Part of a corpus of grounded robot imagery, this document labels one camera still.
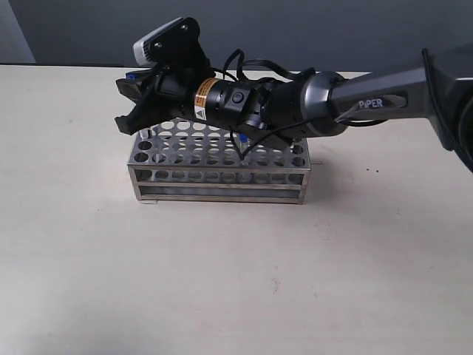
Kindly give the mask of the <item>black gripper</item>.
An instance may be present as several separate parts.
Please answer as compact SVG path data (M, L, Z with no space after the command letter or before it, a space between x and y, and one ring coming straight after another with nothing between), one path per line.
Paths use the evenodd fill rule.
M152 41L152 68L127 72L135 80L125 75L115 81L118 92L134 104L130 113L115 117L121 133L133 135L176 116L193 118L198 86L215 76L199 37L197 20L185 17Z

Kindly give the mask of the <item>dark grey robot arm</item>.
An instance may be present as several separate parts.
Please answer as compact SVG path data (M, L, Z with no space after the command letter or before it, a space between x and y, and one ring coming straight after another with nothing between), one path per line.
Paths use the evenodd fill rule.
M199 43L200 26L179 17L135 42L140 66L116 84L133 110L118 116L120 132L174 118L243 134L251 146L285 149L302 138L333 137L348 127L395 119L427 119L444 149L472 166L472 46L345 78L308 68L292 73L241 50L228 57L236 73L215 69Z

